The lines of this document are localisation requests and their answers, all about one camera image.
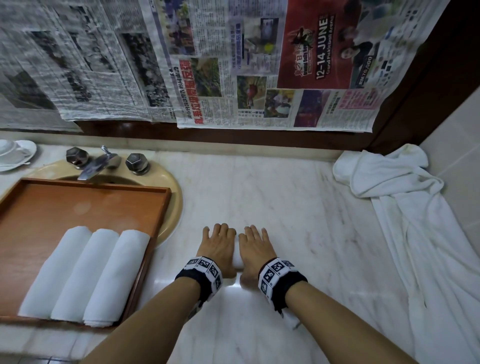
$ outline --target marble countertop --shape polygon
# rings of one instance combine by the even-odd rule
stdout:
[[[0,193],[70,146],[39,146],[32,164],[0,173]],[[117,153],[131,151],[115,150]],[[195,253],[202,228],[226,222],[268,230],[279,256],[326,292],[413,352],[407,292],[369,199],[337,183],[332,163],[313,160],[141,151],[177,178],[183,217],[155,251],[139,306],[170,284]],[[0,352],[82,359],[105,338],[85,330],[0,325]],[[259,292],[238,280],[183,328],[169,363],[327,363],[304,327],[289,331]]]

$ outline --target white saucer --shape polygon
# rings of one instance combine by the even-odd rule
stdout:
[[[30,152],[30,155],[26,156],[23,158],[20,162],[16,164],[8,164],[8,165],[0,165],[0,172],[6,172],[8,170],[14,170],[15,168],[21,166],[22,164],[25,164],[28,162],[36,153],[36,144],[34,142],[31,142],[29,140],[17,140],[16,141],[19,146],[22,148],[27,149]]]

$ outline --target sink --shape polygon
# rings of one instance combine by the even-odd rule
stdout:
[[[179,183],[173,175],[163,168],[160,164],[150,161],[150,170],[143,176],[134,175],[125,165],[127,156],[121,156],[120,166],[114,170],[104,169],[98,175],[84,183],[116,183],[116,184],[134,184],[153,187],[169,187],[172,191],[170,203],[165,213],[165,218],[158,233],[157,244],[161,244],[175,229],[181,218],[183,210],[183,195]],[[76,181],[81,170],[65,160],[59,160],[52,164],[47,164],[26,175],[29,178],[41,178],[47,180]]]
[[[59,180],[64,181],[76,181],[78,175],[76,176],[68,176],[68,177],[61,177],[58,178]],[[116,183],[116,184],[134,184],[134,185],[141,185],[141,183],[131,180],[129,178],[121,177],[121,176],[112,176],[112,175],[104,175],[98,174],[88,181],[78,181],[78,182],[85,182],[85,183],[93,183],[93,184],[102,184],[102,183]]]

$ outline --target person's right hand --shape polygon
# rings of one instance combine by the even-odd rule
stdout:
[[[262,237],[255,225],[245,227],[245,234],[239,235],[240,256],[245,265],[240,283],[247,287],[258,287],[258,275],[266,262],[277,258],[267,230],[262,229]]]

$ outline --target faucet spout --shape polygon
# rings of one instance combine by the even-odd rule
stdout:
[[[102,146],[105,154],[92,160],[78,176],[78,181],[87,181],[99,174],[105,168],[115,169],[120,165],[121,157],[116,153],[110,153],[107,147]]]

